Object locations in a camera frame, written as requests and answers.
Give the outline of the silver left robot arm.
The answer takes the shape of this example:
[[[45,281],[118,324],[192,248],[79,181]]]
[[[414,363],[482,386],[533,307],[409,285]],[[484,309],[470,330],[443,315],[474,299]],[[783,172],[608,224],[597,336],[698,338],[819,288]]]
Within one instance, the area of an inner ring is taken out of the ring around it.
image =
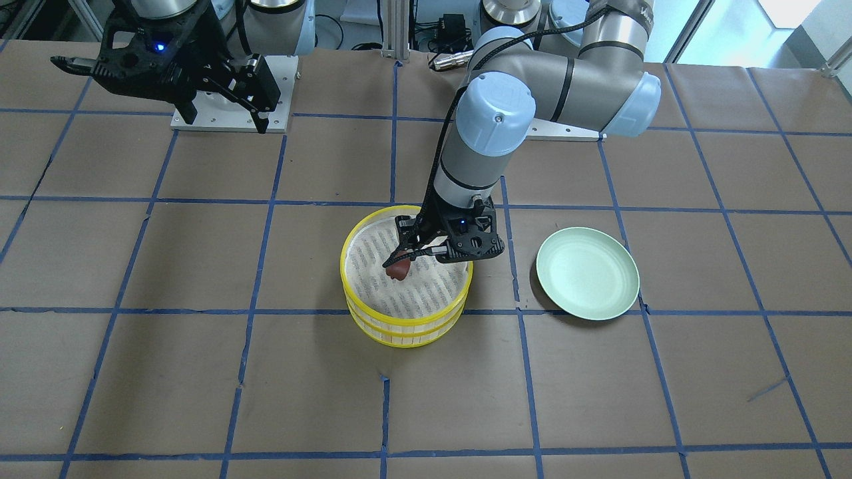
[[[537,51],[533,31],[483,34],[445,115],[422,207],[396,216],[399,243],[383,266],[501,255],[492,191],[535,119],[616,136],[647,130],[662,95],[644,66],[653,27],[651,1],[591,1],[581,23],[542,31],[582,30],[575,57]]]

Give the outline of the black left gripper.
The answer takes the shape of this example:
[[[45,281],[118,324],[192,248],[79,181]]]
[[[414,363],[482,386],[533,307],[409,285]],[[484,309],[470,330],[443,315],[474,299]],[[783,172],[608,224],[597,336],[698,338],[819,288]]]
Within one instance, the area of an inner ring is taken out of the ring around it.
[[[396,216],[395,227],[399,245],[381,264],[384,269],[413,263],[422,255],[439,263],[466,263],[498,257],[505,250],[492,200],[474,200],[471,208],[429,200],[416,216]]]

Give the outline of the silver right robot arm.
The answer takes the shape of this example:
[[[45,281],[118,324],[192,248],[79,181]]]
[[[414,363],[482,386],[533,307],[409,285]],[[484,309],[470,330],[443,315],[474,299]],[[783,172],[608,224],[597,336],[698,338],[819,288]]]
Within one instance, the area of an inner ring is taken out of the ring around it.
[[[283,133],[316,19],[313,1],[116,1],[97,57],[51,62],[172,105],[176,130]]]

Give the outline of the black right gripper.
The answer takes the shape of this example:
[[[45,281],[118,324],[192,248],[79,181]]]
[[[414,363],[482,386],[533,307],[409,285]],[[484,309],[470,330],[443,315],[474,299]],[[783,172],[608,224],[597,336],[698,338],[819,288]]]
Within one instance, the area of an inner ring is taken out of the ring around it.
[[[260,134],[281,91],[265,57],[231,63],[216,9],[211,3],[155,3],[147,17],[142,3],[116,3],[95,59],[51,57],[62,72],[91,77],[110,93],[157,100],[176,107],[186,124],[197,116],[200,90],[243,106]]]

